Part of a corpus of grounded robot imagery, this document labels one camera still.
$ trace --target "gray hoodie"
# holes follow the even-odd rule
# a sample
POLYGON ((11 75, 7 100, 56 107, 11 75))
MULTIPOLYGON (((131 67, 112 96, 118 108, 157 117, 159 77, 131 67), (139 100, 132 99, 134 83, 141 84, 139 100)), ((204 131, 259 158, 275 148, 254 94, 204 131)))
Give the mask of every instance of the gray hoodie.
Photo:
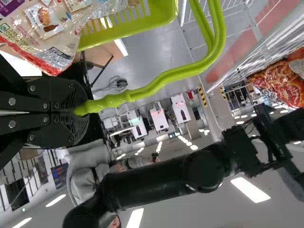
MULTIPOLYGON (((114 159, 103 140, 76 146, 68 149, 69 155, 65 158, 69 161, 67 170, 67 190, 74 204, 78 204, 91 198, 96 190, 96 183, 91 168, 95 168, 99 181, 109 172, 116 172, 115 166, 109 167, 114 159)), ((128 160, 119 161, 128 168, 137 168, 149 164, 147 158, 136 156, 128 160)))

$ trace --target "white shelf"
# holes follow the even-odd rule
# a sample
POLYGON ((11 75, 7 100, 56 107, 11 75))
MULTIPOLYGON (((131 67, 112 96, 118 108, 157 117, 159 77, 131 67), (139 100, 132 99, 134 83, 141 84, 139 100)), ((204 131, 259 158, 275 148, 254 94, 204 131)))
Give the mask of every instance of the white shelf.
POLYGON ((207 90, 227 86, 265 69, 291 52, 304 46, 304 1, 293 9, 267 36, 261 38, 237 64, 207 90))

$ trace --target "snack package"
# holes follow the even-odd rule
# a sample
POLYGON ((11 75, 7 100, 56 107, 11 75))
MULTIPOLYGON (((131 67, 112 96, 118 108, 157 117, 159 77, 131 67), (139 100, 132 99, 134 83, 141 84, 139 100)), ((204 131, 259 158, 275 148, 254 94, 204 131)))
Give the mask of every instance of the snack package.
POLYGON ((0 0, 0 43, 56 76, 77 52, 89 16, 109 0, 0 0))
POLYGON ((109 0, 92 13, 91 19, 103 18, 110 14, 120 12, 127 7, 136 6, 137 4, 140 4, 140 0, 109 0))
POLYGON ((262 93, 292 108, 304 107, 304 80, 296 74, 286 60, 248 77, 262 93))
POLYGON ((304 47, 288 55, 287 62, 295 73, 304 78, 304 47))

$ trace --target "green shopping basket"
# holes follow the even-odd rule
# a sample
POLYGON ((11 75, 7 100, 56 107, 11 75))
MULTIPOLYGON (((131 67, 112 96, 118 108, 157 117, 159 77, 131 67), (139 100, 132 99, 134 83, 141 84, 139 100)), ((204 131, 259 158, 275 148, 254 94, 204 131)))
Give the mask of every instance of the green shopping basket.
MULTIPOLYGON (((123 103, 134 102, 149 97, 170 82, 196 76, 205 71, 223 51, 226 41, 224 15, 220 0, 208 0, 215 31, 215 34, 213 34, 199 1, 188 0, 188 2, 190 3, 192 13, 195 16, 196 22, 201 29, 208 47, 208 52, 202 60, 165 71, 145 87, 135 90, 126 90, 116 95, 106 95, 99 100, 88 100, 80 107, 76 108, 73 113, 81 117, 89 113, 98 113, 105 108, 116 108, 123 103)), ((125 24, 118 23, 118 25, 113 25, 111 28, 96 33, 99 34, 98 36, 95 33, 93 35, 84 36, 81 38, 79 49, 84 50, 117 38, 153 29, 173 21, 177 16, 177 0, 148 0, 148 4, 150 15, 144 15, 143 18, 137 18, 137 20, 125 21, 125 24)))
POLYGON ((140 0, 140 4, 135 7, 104 17, 103 24, 101 20, 87 23, 82 31, 78 51, 167 25, 177 15, 178 0, 148 0, 148 5, 140 0))

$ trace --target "black robotic arm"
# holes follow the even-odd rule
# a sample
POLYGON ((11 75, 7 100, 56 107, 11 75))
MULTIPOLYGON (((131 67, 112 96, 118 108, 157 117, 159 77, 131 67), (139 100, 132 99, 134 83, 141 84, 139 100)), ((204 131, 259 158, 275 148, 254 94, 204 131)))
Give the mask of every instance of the black robotic arm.
MULTIPOLYGON (((202 150, 107 174, 95 195, 67 214, 63 228, 106 228, 117 212, 196 192, 209 193, 215 191, 224 178, 240 172, 251 178, 269 169, 283 168, 303 191, 304 175, 292 163, 292 155, 285 144, 304 139, 304 110, 298 109, 275 121, 271 121, 264 110, 263 105, 257 107, 258 116, 251 120, 260 133, 258 137, 249 138, 244 125, 234 126, 223 132, 221 142, 202 150), (256 156, 251 142, 256 138, 268 148, 268 163, 262 163, 256 156)), ((304 201, 296 192, 293 194, 304 201)))

